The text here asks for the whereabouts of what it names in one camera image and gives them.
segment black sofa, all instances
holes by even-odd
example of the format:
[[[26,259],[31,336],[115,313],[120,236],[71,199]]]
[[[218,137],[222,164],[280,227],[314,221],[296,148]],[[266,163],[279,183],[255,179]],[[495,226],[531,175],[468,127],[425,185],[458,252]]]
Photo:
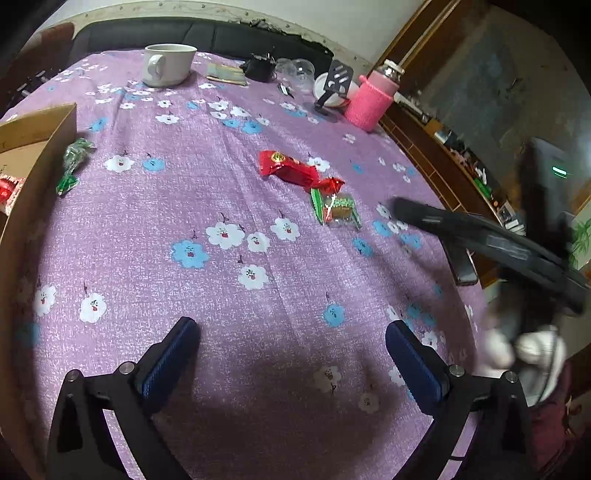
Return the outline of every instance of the black sofa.
[[[248,24],[186,17],[141,17],[85,26],[74,38],[69,64],[89,53],[144,48],[156,43],[183,43],[237,60],[247,60],[251,53],[266,55],[275,48],[273,56],[276,59],[285,57],[312,62],[316,76],[328,72],[333,58],[333,53],[320,43]]]

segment cardboard box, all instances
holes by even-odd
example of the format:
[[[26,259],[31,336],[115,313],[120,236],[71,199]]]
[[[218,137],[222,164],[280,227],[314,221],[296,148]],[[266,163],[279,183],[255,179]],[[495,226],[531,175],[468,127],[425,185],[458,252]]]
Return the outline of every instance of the cardboard box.
[[[13,454],[33,479],[41,463],[28,432],[12,367],[13,299],[25,239],[40,203],[63,173],[62,156],[76,140],[76,104],[28,113],[0,124],[0,170],[25,182],[10,215],[0,213],[0,431]]]

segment metal screw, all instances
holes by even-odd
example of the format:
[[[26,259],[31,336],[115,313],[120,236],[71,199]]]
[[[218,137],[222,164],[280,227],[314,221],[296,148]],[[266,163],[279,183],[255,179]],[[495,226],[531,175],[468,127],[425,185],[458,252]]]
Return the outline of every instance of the metal screw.
[[[460,367],[460,365],[450,365],[449,366],[449,372],[454,376],[454,377],[462,377],[466,371],[463,369],[463,367]]]
[[[66,380],[68,380],[68,382],[73,382],[79,376],[80,376],[80,370],[70,370],[66,374]]]
[[[519,380],[519,377],[517,376],[517,374],[515,372],[512,371],[508,371],[505,372],[505,378],[507,379],[508,382],[511,383],[517,383],[517,381]]]
[[[134,371],[134,368],[135,368],[135,365],[133,362],[123,362],[121,364],[121,366],[119,367],[119,372],[121,372],[124,375],[128,375],[132,371]]]

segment pink bottle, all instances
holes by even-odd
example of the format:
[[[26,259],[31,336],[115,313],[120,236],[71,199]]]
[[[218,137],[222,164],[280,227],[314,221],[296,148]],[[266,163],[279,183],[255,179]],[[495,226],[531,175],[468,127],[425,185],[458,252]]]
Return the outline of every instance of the pink bottle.
[[[402,73],[402,68],[386,60],[368,79],[361,75],[361,87],[347,107],[345,118],[366,132],[372,131],[392,105]]]

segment green plant picture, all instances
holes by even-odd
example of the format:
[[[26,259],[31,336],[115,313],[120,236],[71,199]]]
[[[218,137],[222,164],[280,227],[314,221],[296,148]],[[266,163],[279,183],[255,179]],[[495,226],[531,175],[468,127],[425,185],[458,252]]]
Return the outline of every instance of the green plant picture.
[[[591,219],[585,223],[573,222],[573,249],[570,253],[570,263],[574,268],[579,267],[576,257],[587,255],[591,242]]]

